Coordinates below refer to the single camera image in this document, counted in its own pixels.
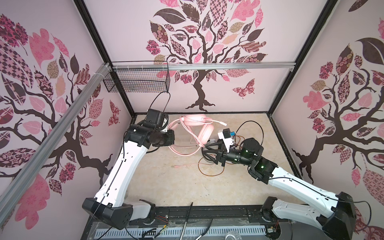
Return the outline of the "pink headphones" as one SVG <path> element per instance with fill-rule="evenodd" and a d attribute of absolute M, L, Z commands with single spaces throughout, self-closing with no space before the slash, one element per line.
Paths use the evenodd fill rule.
<path fill-rule="evenodd" d="M 227 126 L 226 123 L 213 120 L 212 118 L 207 117 L 204 114 L 195 114 L 195 115 L 183 115 L 178 119 L 172 121 L 168 124 L 168 130 L 175 130 L 178 126 L 182 126 L 184 130 L 189 133 L 197 144 L 197 149 L 190 154 L 182 154 L 176 150 L 176 145 L 173 144 L 169 149 L 176 155 L 181 157 L 189 157 L 196 154 L 202 147 L 204 147 L 208 140 L 210 139 L 211 134 L 215 127 L 213 123 L 219 123 L 220 125 Z"/>

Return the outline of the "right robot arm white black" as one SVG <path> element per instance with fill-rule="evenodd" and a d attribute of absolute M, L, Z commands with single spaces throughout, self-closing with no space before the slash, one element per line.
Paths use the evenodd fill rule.
<path fill-rule="evenodd" d="M 203 157 L 215 164 L 241 164 L 251 177 L 283 190 L 303 204 L 293 204 L 268 197 L 260 210 L 266 222 L 293 220 L 322 230 L 332 240 L 350 240 L 356 227 L 356 209 L 347 193 L 325 191 L 290 174 L 262 156 L 264 148 L 254 138 L 243 141 L 237 149 L 231 138 L 219 139 L 202 149 Z"/>

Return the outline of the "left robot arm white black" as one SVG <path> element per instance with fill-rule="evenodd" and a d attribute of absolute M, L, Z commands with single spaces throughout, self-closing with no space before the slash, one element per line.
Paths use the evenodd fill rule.
<path fill-rule="evenodd" d="M 138 124 L 132 124 L 124 134 L 118 159 L 107 180 L 93 198 L 86 198 L 82 208 L 91 217 L 118 230 L 130 221 L 145 219 L 154 204 L 140 200 L 125 204 L 125 194 L 132 177 L 150 147 L 168 147 L 174 144 L 175 134 L 168 130 L 169 116 L 149 109 Z"/>

